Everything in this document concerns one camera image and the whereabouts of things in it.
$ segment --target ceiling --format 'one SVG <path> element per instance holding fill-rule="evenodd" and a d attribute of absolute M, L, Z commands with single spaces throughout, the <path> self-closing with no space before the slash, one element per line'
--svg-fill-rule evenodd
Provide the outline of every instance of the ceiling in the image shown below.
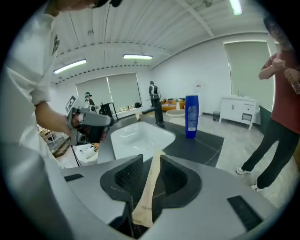
<path fill-rule="evenodd" d="M 263 12 L 253 0 L 240 0 L 243 14 L 234 15 L 229 0 L 124 0 L 118 8 L 62 13 L 56 19 L 60 45 L 54 69 L 86 59 L 52 81 L 105 68 L 153 68 L 195 44 L 219 36 L 265 32 Z M 152 55 L 152 60 L 125 60 L 123 55 Z"/>

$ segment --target cabinet drawer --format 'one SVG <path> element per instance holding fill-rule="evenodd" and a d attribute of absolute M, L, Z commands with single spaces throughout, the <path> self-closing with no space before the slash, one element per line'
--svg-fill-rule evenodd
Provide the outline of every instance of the cabinet drawer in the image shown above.
<path fill-rule="evenodd" d="M 253 105 L 244 104 L 243 113 L 254 114 L 255 107 Z"/>

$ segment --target shampoo bottle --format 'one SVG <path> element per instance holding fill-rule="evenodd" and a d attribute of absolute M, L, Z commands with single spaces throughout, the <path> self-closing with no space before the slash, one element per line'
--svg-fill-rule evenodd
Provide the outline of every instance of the shampoo bottle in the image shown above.
<path fill-rule="evenodd" d="M 198 95 L 186 96 L 186 137 L 195 138 L 199 117 Z"/>

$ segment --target white sneaker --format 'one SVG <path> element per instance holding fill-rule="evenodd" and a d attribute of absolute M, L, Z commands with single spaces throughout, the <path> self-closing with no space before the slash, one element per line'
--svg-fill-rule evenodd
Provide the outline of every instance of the white sneaker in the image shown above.
<path fill-rule="evenodd" d="M 257 186 L 257 183 L 256 183 L 256 184 L 253 184 L 253 185 L 251 185 L 251 188 L 252 188 L 254 191 L 256 191 L 256 192 L 260 192 L 260 191 L 262 191 L 262 189 L 258 188 L 258 186 Z"/>
<path fill-rule="evenodd" d="M 239 175 L 243 175 L 243 174 L 246 174 L 246 173 L 251 173 L 249 171 L 244 171 L 241 167 L 238 167 L 237 169 L 235 169 L 235 171 Z"/>

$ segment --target red t-shirt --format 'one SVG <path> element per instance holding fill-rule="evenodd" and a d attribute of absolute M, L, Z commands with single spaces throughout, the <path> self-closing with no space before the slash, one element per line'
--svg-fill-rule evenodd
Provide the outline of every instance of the red t-shirt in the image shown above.
<path fill-rule="evenodd" d="M 300 71 L 293 51 L 280 51 L 269 58 L 262 69 L 272 65 L 274 58 L 285 61 L 287 68 Z M 284 75 L 284 69 L 275 73 L 275 103 L 271 118 L 281 125 L 300 134 L 300 95 L 297 95 L 292 85 Z"/>

